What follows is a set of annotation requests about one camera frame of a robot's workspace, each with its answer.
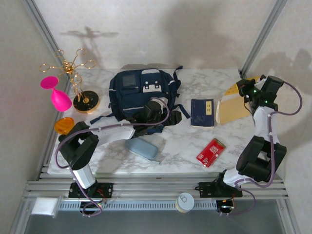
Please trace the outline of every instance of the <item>red package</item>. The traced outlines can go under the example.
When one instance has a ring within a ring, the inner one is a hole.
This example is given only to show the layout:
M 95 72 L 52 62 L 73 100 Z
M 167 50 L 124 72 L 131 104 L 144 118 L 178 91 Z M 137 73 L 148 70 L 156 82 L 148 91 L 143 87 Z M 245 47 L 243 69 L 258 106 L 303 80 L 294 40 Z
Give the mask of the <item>red package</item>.
M 205 167 L 210 167 L 225 148 L 226 146 L 221 141 L 214 138 L 196 158 L 204 164 Z

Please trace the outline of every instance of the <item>orange plastic disc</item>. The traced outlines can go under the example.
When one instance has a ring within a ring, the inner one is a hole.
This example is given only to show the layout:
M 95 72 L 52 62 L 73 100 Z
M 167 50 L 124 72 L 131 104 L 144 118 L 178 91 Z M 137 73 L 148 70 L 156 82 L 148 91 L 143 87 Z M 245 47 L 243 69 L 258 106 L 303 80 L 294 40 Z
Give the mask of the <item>orange plastic disc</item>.
M 67 135 L 74 127 L 74 120 L 70 117 L 61 118 L 54 124 L 54 129 L 59 134 Z

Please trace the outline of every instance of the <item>pink wine glass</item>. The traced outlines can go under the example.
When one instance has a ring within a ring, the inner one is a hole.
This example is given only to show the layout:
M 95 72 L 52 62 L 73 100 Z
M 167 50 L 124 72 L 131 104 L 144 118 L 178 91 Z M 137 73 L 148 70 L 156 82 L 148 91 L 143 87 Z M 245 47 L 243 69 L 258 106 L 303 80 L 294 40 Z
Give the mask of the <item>pink wine glass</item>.
M 72 101 L 66 93 L 54 88 L 58 82 L 59 79 L 57 77 L 46 77 L 41 81 L 40 86 L 43 89 L 52 89 L 51 101 L 55 109 L 58 111 L 67 111 L 72 106 Z

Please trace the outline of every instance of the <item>small can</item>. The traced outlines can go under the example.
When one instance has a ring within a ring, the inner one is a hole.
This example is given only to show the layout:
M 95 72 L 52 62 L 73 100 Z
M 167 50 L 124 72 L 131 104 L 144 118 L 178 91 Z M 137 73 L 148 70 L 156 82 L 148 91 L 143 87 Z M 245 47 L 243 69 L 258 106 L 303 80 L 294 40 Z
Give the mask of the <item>small can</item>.
M 192 195 L 188 193 L 181 193 L 176 201 L 175 201 L 175 207 L 178 211 L 181 213 L 187 213 L 194 207 L 194 198 Z

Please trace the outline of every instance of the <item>gold ring holder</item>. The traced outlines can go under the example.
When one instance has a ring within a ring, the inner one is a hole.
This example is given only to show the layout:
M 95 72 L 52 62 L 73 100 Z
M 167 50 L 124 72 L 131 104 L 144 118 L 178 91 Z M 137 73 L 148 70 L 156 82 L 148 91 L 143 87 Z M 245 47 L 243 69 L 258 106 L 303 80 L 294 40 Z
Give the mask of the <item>gold ring holder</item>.
M 84 66 L 85 68 L 91 69 L 96 66 L 96 62 L 94 60 L 87 60 L 85 63 L 81 63 L 75 65 L 75 60 L 78 56 L 83 56 L 87 53 L 87 50 L 84 48 L 80 48 L 76 51 L 76 56 L 72 62 L 68 62 L 64 59 L 65 52 L 63 50 L 57 50 L 54 52 L 54 56 L 57 58 L 61 58 L 63 60 L 61 67 L 50 66 L 49 64 L 42 64 L 39 67 L 39 71 L 47 72 L 51 68 L 57 68 L 62 71 L 62 73 L 58 74 L 58 78 L 63 75 L 67 74 L 69 76 L 70 82 L 73 85 L 74 93 L 76 94 L 73 105 L 77 109 L 77 111 L 81 113 L 90 113 L 94 111 L 99 105 L 99 97 L 93 91 L 83 91 L 82 90 L 82 77 L 81 75 L 75 71 L 76 68 L 79 66 Z

